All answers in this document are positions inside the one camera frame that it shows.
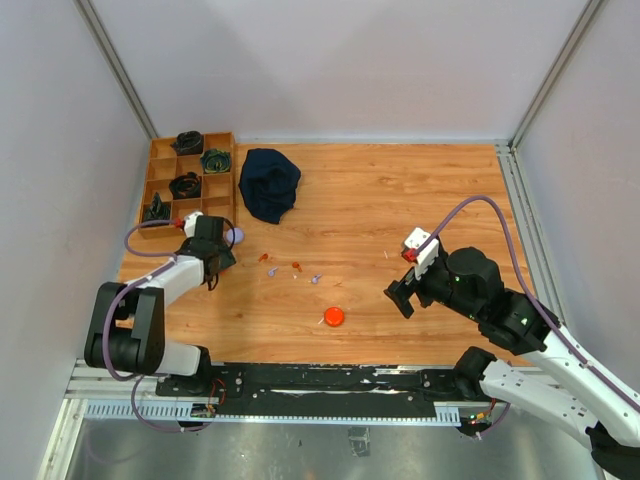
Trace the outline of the orange earbud charging case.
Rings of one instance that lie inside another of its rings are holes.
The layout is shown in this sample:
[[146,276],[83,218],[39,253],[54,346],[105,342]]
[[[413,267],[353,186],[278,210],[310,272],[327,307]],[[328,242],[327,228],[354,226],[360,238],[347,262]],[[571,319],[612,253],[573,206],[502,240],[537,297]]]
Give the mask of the orange earbud charging case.
[[345,321],[345,313],[339,307],[329,307],[323,314],[323,322],[330,327],[339,327]]

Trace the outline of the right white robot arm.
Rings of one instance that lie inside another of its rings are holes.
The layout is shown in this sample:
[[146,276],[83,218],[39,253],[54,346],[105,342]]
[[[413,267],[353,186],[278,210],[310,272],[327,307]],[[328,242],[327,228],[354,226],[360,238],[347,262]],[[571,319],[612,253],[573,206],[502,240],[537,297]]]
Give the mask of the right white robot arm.
[[437,302],[476,322],[492,344],[554,378],[557,388],[527,379],[495,355],[470,347],[456,364],[455,392],[513,404],[552,423],[589,449],[617,479],[639,476],[639,394],[581,347],[545,306],[505,287],[498,265],[474,247],[439,251],[385,289],[404,317]]

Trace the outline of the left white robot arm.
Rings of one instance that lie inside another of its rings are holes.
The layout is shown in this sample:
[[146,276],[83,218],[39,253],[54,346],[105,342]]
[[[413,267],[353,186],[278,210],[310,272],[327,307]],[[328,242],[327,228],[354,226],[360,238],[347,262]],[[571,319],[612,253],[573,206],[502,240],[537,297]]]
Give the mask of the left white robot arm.
[[143,228],[171,226],[184,233],[167,261],[155,270],[129,282],[106,282],[96,294],[84,346],[84,360],[93,368],[104,368],[118,381],[138,375],[177,375],[190,394],[207,393],[214,371],[202,363],[202,347],[166,339],[165,311],[186,293],[207,287],[214,290],[220,273],[236,263],[233,247],[236,230],[224,217],[195,211],[182,219],[149,220],[133,227],[125,236],[132,254],[153,258],[150,252],[133,249],[129,240]]

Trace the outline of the purple charging case right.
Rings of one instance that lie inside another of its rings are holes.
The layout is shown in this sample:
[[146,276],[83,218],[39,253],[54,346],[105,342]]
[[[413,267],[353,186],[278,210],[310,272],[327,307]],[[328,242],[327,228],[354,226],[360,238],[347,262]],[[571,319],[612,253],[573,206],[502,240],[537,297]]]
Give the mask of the purple charging case right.
[[239,227],[233,227],[226,231],[225,239],[229,244],[240,244],[244,241],[244,231]]

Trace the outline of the wooden compartment tray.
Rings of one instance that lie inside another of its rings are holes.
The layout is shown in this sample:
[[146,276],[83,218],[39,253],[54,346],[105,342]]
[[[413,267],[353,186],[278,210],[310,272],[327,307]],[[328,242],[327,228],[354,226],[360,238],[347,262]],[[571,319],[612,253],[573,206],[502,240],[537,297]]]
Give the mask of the wooden compartment tray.
[[200,211],[237,219],[235,138],[231,132],[194,134],[150,142],[136,221],[181,220]]

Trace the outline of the dark folded belt bottom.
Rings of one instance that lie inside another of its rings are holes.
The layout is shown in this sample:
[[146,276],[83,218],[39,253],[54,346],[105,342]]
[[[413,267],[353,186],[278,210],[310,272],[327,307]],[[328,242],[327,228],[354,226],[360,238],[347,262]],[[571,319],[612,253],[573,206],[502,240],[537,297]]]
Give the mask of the dark folded belt bottom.
[[159,227],[170,223],[171,204],[162,199],[159,192],[155,192],[151,202],[143,207],[142,227]]

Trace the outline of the black rolled belt middle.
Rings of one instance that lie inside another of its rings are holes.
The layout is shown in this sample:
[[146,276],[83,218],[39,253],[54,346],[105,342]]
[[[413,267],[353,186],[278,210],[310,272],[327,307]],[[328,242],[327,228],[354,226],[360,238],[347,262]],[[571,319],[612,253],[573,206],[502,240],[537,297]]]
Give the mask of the black rolled belt middle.
[[202,191],[201,177],[195,172],[180,175],[169,182],[169,190],[174,200],[199,198]]

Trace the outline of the black rolled belt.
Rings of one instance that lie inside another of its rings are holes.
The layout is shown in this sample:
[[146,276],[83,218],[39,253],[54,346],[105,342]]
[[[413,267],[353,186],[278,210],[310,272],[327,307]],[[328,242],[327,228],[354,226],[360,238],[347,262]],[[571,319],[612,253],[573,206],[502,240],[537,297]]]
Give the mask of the black rolled belt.
[[202,191],[201,177],[195,172],[180,175],[169,182],[169,190],[174,200],[199,198]]
[[181,132],[171,143],[177,156],[200,155],[204,151],[204,136],[195,130]]

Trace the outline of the dark blue cloth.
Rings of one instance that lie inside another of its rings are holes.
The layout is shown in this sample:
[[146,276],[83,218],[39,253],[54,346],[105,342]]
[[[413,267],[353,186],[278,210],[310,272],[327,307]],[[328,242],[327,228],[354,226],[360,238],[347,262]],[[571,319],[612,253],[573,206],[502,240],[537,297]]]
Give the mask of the dark blue cloth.
[[241,169],[239,190],[246,209],[256,219],[278,225],[293,209],[300,169],[275,149],[253,148]]

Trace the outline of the green patterned rolled belt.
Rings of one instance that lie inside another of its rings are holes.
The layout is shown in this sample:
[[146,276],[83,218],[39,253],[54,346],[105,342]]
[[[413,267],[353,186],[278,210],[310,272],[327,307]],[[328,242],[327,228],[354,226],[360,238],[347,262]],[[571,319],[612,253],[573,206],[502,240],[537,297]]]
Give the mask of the green patterned rolled belt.
[[204,174],[228,173],[231,170],[231,153],[226,150],[209,149],[200,156],[200,164]]

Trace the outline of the black rolled belt top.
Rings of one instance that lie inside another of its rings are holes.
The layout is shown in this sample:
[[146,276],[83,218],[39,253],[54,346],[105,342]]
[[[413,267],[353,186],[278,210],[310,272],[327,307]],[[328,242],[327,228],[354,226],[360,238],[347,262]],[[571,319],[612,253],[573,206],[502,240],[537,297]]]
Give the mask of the black rolled belt top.
[[204,136],[195,130],[181,132],[171,143],[177,156],[200,155],[204,151]]

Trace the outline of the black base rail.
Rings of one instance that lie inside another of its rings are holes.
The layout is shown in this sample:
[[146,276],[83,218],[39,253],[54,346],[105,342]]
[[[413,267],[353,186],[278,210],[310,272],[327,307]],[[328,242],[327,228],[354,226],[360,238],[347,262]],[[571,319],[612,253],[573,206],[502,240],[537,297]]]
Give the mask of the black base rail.
[[221,363],[156,384],[160,397],[193,397],[218,418],[418,420],[438,402],[488,403],[451,368],[414,365]]

